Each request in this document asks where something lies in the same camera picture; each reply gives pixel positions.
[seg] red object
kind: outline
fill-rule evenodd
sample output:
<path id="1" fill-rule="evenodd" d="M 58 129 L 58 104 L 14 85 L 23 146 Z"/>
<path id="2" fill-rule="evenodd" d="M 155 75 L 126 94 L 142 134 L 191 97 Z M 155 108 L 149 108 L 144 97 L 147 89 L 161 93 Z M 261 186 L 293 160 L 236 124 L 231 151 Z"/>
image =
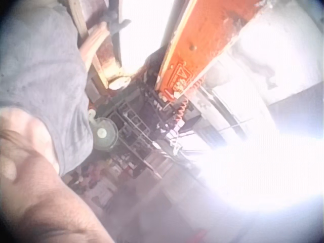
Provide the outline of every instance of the red object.
<path id="1" fill-rule="evenodd" d="M 175 101 L 260 10 L 259 0 L 190 0 L 168 47 L 155 89 Z"/>
<path id="2" fill-rule="evenodd" d="M 190 238 L 189 241 L 187 241 L 187 243 L 201 243 L 206 234 L 207 230 L 201 229 L 192 238 Z"/>

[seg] bolt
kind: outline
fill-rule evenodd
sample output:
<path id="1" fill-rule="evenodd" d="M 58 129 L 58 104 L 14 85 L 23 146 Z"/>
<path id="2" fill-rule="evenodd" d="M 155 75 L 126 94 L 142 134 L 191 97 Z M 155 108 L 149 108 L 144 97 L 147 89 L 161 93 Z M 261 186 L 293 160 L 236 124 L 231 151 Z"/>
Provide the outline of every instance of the bolt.
<path id="1" fill-rule="evenodd" d="M 195 51 L 195 50 L 197 50 L 197 46 L 191 45 L 191 46 L 190 46 L 190 50 L 191 50 L 191 51 Z"/>

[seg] person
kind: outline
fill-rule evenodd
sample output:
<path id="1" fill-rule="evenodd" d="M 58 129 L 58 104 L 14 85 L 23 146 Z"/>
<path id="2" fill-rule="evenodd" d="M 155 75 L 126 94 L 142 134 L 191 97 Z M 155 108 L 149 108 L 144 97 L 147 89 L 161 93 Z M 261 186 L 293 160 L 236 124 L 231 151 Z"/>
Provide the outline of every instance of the person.
<path id="1" fill-rule="evenodd" d="M 1 214 L 19 241 L 113 242 L 60 178 L 92 151 L 85 86 L 96 48 L 129 23 L 106 20 L 80 49 L 55 0 L 20 1 L 2 22 Z"/>

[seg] wooden plank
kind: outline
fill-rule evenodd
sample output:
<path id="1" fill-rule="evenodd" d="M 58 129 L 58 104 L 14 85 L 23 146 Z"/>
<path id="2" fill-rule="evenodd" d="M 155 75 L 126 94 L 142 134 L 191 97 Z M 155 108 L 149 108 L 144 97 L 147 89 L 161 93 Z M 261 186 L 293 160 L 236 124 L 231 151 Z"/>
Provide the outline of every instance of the wooden plank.
<path id="1" fill-rule="evenodd" d="M 86 21 L 83 17 L 82 9 L 79 0 L 68 0 L 71 15 L 73 17 L 74 23 L 76 25 L 76 28 L 80 34 L 80 37 L 82 40 L 85 40 L 89 36 L 89 32 L 87 29 Z M 97 54 L 95 54 L 93 60 L 92 60 L 92 67 L 90 67 L 91 72 L 93 72 L 93 69 L 98 73 L 98 77 L 101 80 L 103 86 L 105 89 L 108 88 L 108 81 L 104 74 L 104 70 L 100 64 L 100 61 L 98 59 Z"/>

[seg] bright light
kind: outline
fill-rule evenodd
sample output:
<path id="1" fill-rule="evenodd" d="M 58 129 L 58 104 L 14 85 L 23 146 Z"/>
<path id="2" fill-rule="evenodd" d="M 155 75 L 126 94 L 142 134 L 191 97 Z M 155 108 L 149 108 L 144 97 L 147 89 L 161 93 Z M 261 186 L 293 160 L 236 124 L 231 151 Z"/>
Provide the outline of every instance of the bright light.
<path id="1" fill-rule="evenodd" d="M 323 194 L 323 163 L 323 140 L 273 135 L 206 154 L 198 166 L 226 202 L 273 211 Z"/>
<path id="2" fill-rule="evenodd" d="M 122 17 L 132 23 L 120 32 L 123 69 L 136 72 L 161 46 L 174 0 L 123 0 Z"/>

